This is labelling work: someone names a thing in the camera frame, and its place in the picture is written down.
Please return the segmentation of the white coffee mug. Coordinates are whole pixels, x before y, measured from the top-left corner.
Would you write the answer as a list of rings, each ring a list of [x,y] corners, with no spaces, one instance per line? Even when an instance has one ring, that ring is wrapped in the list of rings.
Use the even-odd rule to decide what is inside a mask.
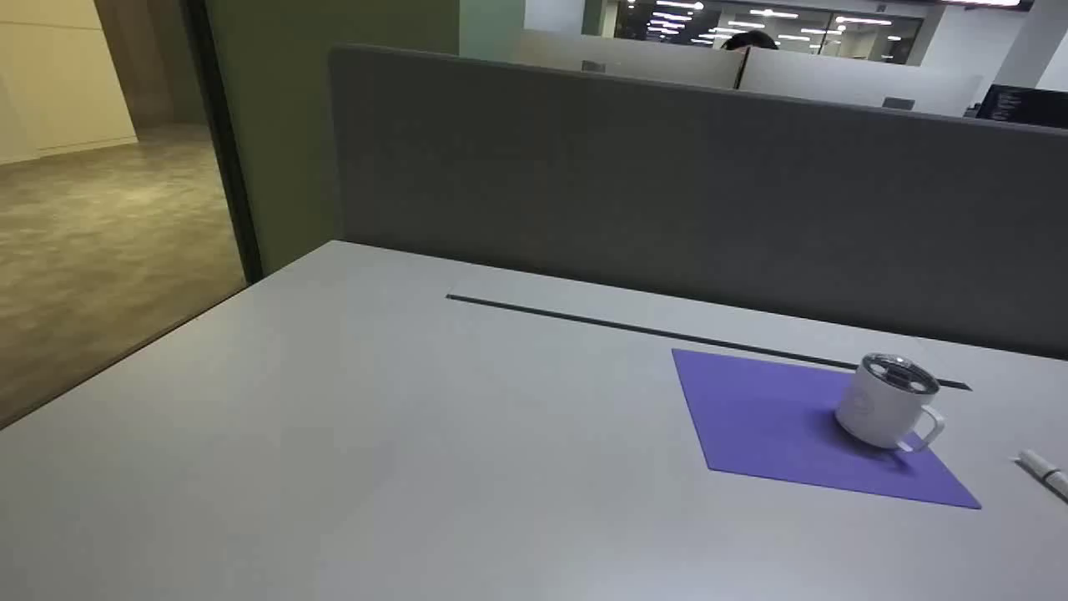
[[[918,453],[943,433],[930,406],[941,385],[902,353],[865,353],[835,421],[855,442],[876,452]]]

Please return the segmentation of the purple mat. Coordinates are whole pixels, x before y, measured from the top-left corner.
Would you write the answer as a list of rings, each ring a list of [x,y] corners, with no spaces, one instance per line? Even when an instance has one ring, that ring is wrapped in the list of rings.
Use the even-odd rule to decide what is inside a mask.
[[[709,471],[978,512],[935,453],[876,452],[835,421],[852,377],[825,366],[674,349],[702,457]]]

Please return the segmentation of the grey desk divider panel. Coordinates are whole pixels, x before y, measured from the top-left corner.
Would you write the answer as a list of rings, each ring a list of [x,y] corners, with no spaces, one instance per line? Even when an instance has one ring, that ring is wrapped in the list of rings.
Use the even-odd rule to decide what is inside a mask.
[[[351,241],[1068,353],[1068,136],[442,54],[331,54]]]

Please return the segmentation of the black monitor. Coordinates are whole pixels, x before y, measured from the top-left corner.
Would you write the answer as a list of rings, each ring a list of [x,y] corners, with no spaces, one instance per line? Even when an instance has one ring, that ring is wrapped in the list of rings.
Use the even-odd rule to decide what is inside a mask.
[[[991,85],[972,107],[978,121],[1068,127],[1068,92],[1038,86]]]

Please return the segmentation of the white marker pen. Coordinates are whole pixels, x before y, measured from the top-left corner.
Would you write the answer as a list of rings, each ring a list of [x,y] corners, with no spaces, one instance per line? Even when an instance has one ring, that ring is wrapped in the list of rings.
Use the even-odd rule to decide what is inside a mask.
[[[1038,452],[1021,452],[1019,464],[1038,480],[1045,484],[1052,493],[1058,493],[1060,500],[1068,500],[1068,471],[1058,467],[1053,462],[1042,457]]]

